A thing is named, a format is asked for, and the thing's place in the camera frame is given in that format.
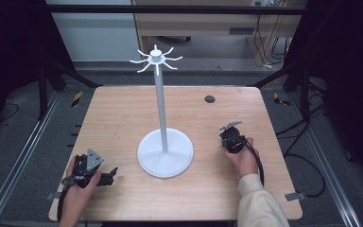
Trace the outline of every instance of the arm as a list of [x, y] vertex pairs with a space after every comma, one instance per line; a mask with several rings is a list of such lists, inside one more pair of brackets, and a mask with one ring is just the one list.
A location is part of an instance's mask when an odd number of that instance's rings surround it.
[[[66, 176], [72, 175], [75, 161], [75, 158], [70, 161], [70, 164], [66, 169]], [[85, 188], [79, 187], [76, 183], [69, 188], [63, 202], [61, 220], [59, 223], [60, 227], [72, 227], [78, 225], [78, 221], [85, 208], [87, 208], [88, 202], [93, 196], [94, 189], [99, 183], [100, 178], [101, 172], [97, 171]]]
[[[247, 139], [253, 145], [253, 139]], [[279, 202], [262, 186], [258, 176], [258, 165], [252, 153], [247, 148], [236, 154], [225, 149], [224, 155], [231, 160], [240, 179], [238, 191], [242, 198], [238, 208], [237, 225], [289, 226]]]

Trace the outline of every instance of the person's left hand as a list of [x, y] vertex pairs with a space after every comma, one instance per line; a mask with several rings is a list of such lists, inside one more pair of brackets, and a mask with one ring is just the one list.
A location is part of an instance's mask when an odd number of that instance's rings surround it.
[[[72, 175], [75, 163], [76, 158], [73, 157], [66, 169], [66, 177]], [[90, 198], [93, 196], [94, 188], [99, 183], [100, 178], [101, 171], [98, 170], [85, 188], [81, 188], [77, 183], [73, 184], [69, 188], [69, 191], [63, 201], [61, 219], [59, 223], [60, 227], [77, 226], [82, 213], [85, 208], [87, 208]]]

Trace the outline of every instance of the circular base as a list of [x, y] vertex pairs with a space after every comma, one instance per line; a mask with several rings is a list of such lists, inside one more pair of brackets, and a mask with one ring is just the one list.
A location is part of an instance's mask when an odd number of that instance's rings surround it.
[[172, 178], [193, 161], [193, 144], [183, 132], [167, 128], [167, 153], [163, 152], [161, 130], [147, 134], [140, 142], [137, 158], [141, 167], [157, 178]]

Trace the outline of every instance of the wooden table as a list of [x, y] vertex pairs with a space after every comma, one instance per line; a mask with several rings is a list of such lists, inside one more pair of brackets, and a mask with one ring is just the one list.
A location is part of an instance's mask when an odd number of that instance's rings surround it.
[[[207, 103], [206, 96], [214, 96]], [[254, 138], [265, 170], [265, 188], [287, 218], [303, 214], [294, 192], [263, 98], [252, 87], [164, 87], [168, 128], [184, 132], [194, 146], [191, 165], [179, 176], [160, 180], [137, 161], [137, 148], [159, 129], [155, 87], [100, 87], [93, 96], [72, 155], [94, 149], [100, 169], [119, 167], [112, 186], [95, 190], [82, 219], [87, 220], [233, 220], [240, 195], [233, 167], [218, 143], [220, 127], [236, 120], [241, 134]], [[58, 200], [49, 217], [56, 219]]]

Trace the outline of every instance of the white long sleeve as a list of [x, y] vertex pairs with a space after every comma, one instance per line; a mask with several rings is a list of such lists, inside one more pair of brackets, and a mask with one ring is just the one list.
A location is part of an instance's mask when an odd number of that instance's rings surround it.
[[289, 226], [279, 202], [264, 189], [257, 174], [241, 178], [238, 191], [242, 197], [238, 207], [238, 227]]

